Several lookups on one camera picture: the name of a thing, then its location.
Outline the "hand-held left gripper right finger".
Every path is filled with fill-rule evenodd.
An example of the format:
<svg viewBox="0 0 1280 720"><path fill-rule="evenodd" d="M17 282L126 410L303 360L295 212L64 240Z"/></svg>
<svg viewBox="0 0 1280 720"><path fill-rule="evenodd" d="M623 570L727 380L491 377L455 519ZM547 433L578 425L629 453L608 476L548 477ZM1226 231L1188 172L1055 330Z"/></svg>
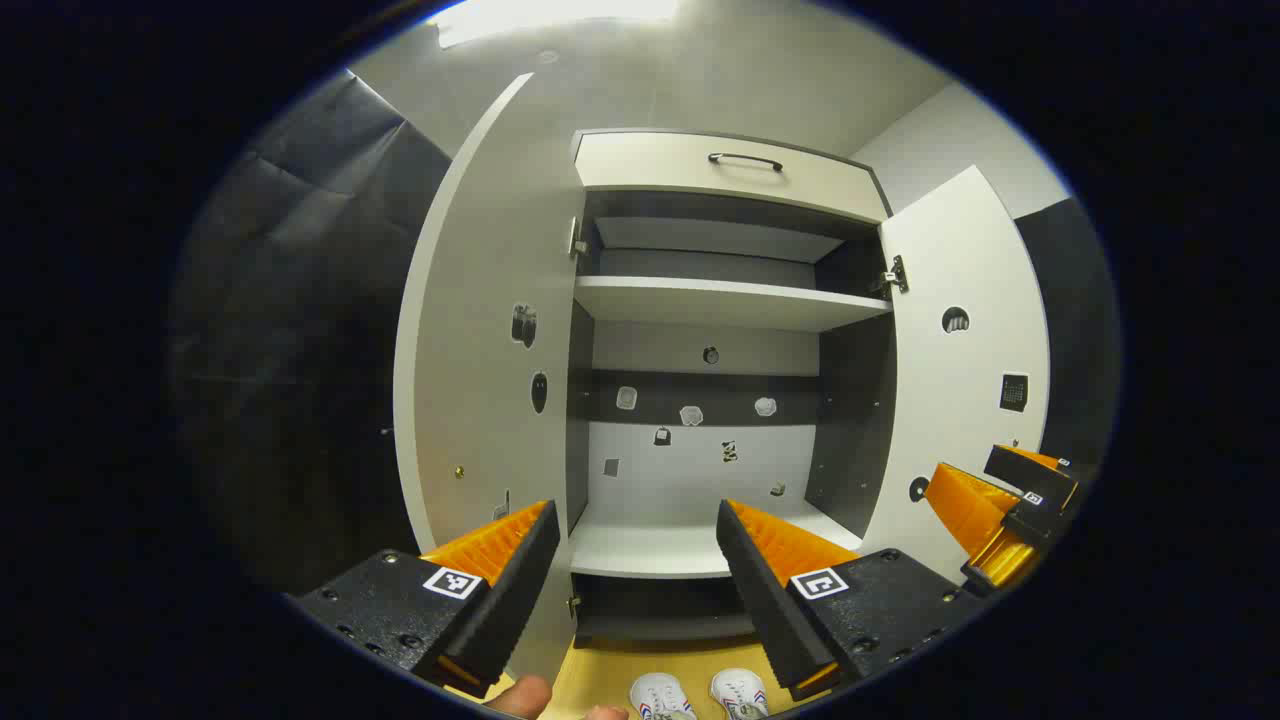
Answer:
<svg viewBox="0 0 1280 720"><path fill-rule="evenodd" d="M735 500L721 501L716 538L772 673L796 701L890 673L986 607L901 550L859 555Z"/></svg>

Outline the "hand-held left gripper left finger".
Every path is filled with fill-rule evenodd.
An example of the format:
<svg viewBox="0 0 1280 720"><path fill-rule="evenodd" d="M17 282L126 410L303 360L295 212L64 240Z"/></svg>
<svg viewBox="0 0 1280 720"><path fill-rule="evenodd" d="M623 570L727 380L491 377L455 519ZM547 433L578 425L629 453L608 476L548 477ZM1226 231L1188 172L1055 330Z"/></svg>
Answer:
<svg viewBox="0 0 1280 720"><path fill-rule="evenodd" d="M317 629L375 664L484 700L502 679L553 682L563 625L554 500L438 541L425 502L406 502L415 551L372 551L315 587L288 594Z"/></svg>

